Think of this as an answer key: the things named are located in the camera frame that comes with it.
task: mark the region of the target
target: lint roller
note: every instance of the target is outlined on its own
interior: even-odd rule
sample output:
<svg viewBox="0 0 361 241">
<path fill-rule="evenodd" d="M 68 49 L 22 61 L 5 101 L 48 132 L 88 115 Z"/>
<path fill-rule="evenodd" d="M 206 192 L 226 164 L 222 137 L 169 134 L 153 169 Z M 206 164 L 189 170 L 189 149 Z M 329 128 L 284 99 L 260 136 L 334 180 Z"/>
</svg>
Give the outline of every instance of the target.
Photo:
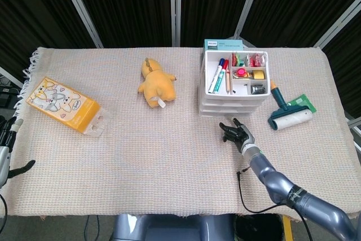
<svg viewBox="0 0 361 241">
<path fill-rule="evenodd" d="M 268 118 L 268 123 L 274 130 L 285 129 L 312 119 L 312 112 L 308 106 L 288 106 L 280 90 L 272 80 L 271 93 L 280 107 Z"/>
</svg>

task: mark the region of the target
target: yellow plush toy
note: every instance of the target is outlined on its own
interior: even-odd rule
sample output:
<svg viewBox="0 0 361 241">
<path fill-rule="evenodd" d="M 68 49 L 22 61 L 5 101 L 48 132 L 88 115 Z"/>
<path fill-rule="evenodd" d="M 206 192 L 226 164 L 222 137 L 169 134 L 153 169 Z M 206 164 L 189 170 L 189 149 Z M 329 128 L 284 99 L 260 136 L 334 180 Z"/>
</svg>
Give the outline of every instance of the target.
<svg viewBox="0 0 361 241">
<path fill-rule="evenodd" d="M 160 64 L 154 59 L 148 59 L 142 64 L 142 75 L 146 79 L 138 88 L 150 107 L 165 107 L 163 101 L 173 101 L 175 90 L 172 81 L 176 80 L 174 75 L 163 72 Z"/>
</svg>

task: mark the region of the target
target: blue marker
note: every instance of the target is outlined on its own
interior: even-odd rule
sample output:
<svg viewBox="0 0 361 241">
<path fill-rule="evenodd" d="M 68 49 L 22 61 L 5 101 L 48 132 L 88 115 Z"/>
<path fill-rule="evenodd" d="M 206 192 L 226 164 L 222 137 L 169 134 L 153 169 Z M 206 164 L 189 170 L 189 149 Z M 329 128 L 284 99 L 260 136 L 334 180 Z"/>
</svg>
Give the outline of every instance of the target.
<svg viewBox="0 0 361 241">
<path fill-rule="evenodd" d="M 208 89 L 208 93 L 214 93 L 213 91 L 214 91 L 215 85 L 217 84 L 218 77 L 219 77 L 219 75 L 221 74 L 221 70 L 222 70 L 222 66 L 223 66 L 223 65 L 224 65 L 224 59 L 221 59 L 221 60 L 219 61 L 217 70 L 215 71 L 215 74 L 214 74 L 212 83 L 210 84 L 210 87 L 209 87 L 209 89 Z"/>
</svg>

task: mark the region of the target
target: floor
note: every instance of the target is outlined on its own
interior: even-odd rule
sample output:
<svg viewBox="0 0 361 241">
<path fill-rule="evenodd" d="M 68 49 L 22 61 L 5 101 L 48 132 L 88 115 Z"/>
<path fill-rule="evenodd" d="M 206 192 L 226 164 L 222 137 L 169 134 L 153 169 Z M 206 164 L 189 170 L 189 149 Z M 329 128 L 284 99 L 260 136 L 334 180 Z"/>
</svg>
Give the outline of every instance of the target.
<svg viewBox="0 0 361 241">
<path fill-rule="evenodd" d="M 10 109 L 0 109 L 0 115 L 9 119 L 14 111 Z M 0 241 L 79 241 L 84 240 L 83 231 L 86 216 L 67 217 L 46 217 L 41 220 L 39 217 L 14 217 L 8 218 L 5 229 L 0 235 Z M 99 241 L 108 241 L 115 222 L 115 216 L 99 216 L 100 234 Z M 308 236 L 304 225 L 300 222 L 291 222 L 294 241 L 308 241 Z M 336 241 L 328 232 L 312 222 L 308 222 L 312 237 L 315 241 Z M 95 240 L 96 218 L 91 216 L 88 225 L 88 240 Z"/>
</svg>

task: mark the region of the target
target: pink bottle cap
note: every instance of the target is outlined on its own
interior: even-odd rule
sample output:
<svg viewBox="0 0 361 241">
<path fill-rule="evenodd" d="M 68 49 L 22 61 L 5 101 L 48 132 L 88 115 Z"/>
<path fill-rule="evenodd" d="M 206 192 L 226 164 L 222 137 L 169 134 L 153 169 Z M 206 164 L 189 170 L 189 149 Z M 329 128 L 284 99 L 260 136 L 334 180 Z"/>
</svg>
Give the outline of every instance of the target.
<svg viewBox="0 0 361 241">
<path fill-rule="evenodd" d="M 243 77 L 243 76 L 245 76 L 246 73 L 247 73 L 247 71 L 244 68 L 240 68 L 240 69 L 237 70 L 237 75 L 238 76 Z"/>
</svg>

